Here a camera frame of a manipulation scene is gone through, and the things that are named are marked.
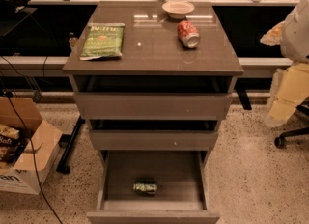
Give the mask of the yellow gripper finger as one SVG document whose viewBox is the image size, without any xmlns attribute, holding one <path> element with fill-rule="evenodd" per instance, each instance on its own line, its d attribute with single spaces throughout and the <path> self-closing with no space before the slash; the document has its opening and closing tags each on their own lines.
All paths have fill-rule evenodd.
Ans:
<svg viewBox="0 0 309 224">
<path fill-rule="evenodd" d="M 275 26 L 273 26 L 264 35 L 262 35 L 262 37 L 260 38 L 260 43 L 267 46 L 279 45 L 284 26 L 285 26 L 284 21 L 281 21 Z"/>
<path fill-rule="evenodd" d="M 273 75 L 264 123 L 269 127 L 285 124 L 296 108 L 309 98 L 309 65 L 294 64 Z"/>
</svg>

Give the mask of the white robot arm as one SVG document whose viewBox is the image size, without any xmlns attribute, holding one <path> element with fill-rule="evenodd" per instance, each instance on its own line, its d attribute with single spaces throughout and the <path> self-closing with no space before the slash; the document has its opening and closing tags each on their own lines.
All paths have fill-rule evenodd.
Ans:
<svg viewBox="0 0 309 224">
<path fill-rule="evenodd" d="M 260 43 L 279 45 L 281 54 L 292 61 L 272 78 L 264 123 L 277 127 L 285 124 L 309 97 L 309 0 L 300 0 L 284 21 L 262 35 Z"/>
</svg>

